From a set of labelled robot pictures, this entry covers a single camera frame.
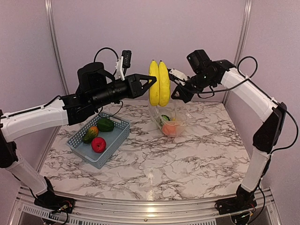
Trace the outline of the clear zip top bag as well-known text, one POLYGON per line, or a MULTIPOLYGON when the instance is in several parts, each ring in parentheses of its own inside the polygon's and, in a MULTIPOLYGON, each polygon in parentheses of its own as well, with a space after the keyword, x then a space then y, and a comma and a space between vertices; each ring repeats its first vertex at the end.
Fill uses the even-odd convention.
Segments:
POLYGON ((179 136, 195 121, 182 101, 170 101, 164 107, 149 104, 149 114, 156 126, 168 137, 179 136))

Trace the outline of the green watermelon ball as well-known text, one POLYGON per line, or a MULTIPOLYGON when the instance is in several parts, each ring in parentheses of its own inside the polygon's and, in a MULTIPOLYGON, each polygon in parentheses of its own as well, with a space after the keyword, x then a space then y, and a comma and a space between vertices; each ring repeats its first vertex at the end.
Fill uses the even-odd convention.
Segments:
POLYGON ((171 121, 170 117, 164 114, 161 114, 159 117, 160 122, 166 122, 166 121, 171 121))

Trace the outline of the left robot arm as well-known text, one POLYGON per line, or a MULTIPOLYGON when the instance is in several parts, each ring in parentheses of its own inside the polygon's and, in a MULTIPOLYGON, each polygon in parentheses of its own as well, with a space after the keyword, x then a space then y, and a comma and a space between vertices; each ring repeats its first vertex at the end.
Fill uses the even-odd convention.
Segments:
POLYGON ((77 71, 76 93, 57 96, 49 103, 23 111, 0 114, 0 166, 29 187, 48 208, 59 205, 51 183, 42 177, 17 152, 15 139, 52 127, 74 125, 87 120, 110 103, 142 96, 157 78, 149 75, 124 76, 118 66, 115 76, 102 62, 93 62, 77 71))

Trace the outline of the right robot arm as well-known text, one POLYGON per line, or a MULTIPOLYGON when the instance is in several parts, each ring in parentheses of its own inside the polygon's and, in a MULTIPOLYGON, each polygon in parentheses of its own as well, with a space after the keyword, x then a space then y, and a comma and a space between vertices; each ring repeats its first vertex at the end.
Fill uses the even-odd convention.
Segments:
POLYGON ((275 146, 287 114, 286 105, 259 88, 251 75, 243 74, 240 66, 229 60, 212 60, 203 49, 190 53, 187 60, 193 76, 174 68, 168 70, 170 79, 176 83, 173 99, 187 103, 194 95, 206 94, 206 88, 211 88, 210 94, 231 91, 258 119, 253 131, 250 164, 232 200, 232 206, 242 210, 250 203, 250 196, 259 187, 271 156, 277 151, 275 146))

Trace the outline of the yellow banana bunch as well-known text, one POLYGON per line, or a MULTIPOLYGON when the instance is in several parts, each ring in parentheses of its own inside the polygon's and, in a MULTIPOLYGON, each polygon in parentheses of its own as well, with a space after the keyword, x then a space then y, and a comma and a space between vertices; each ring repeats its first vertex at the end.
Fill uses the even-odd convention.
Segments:
POLYGON ((149 76, 156 77, 157 81, 149 89, 149 101, 152 106, 164 107, 169 103, 171 86, 168 69, 163 61, 157 63, 152 60, 149 66, 149 76))

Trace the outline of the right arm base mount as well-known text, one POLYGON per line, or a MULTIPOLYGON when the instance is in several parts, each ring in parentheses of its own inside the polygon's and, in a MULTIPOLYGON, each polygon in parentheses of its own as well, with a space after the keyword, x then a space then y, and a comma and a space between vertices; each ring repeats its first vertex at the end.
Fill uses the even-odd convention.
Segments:
POLYGON ((239 185, 236 196, 217 200, 215 209, 218 210, 220 215, 223 215, 254 208, 257 206, 254 196, 256 190, 257 187, 253 191, 248 192, 239 185))

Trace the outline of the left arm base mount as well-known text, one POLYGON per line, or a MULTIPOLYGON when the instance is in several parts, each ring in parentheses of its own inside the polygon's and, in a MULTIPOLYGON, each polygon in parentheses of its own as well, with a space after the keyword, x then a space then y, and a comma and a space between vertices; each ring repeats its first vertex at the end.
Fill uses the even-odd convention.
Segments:
POLYGON ((53 190, 47 190, 41 195, 35 195, 31 189, 30 192, 35 199, 34 204, 37 206, 50 209, 55 213, 61 211, 72 213, 73 211, 75 204, 73 198, 56 195, 53 190))

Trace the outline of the grey perforated plastic basket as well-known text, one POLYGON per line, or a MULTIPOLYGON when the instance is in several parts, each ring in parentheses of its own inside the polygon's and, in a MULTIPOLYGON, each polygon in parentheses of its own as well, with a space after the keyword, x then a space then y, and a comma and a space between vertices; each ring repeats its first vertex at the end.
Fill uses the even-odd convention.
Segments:
POLYGON ((88 119, 84 126, 67 140, 66 145, 77 156, 97 169, 101 169, 115 151, 123 144, 130 133, 130 122, 119 116, 113 116, 107 112, 101 112, 100 115, 94 115, 88 119), (111 132, 99 132, 98 136, 106 141, 106 148, 102 153, 96 153, 90 144, 83 142, 83 137, 92 126, 96 126, 99 119, 108 117, 114 123, 114 129, 111 132))

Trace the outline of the orange toy fruit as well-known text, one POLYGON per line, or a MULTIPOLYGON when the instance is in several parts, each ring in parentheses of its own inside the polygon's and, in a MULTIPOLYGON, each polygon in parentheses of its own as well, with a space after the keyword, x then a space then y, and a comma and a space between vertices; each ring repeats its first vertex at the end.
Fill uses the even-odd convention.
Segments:
POLYGON ((164 124, 162 126, 162 132, 166 136, 178 136, 179 135, 179 126, 174 124, 164 124))

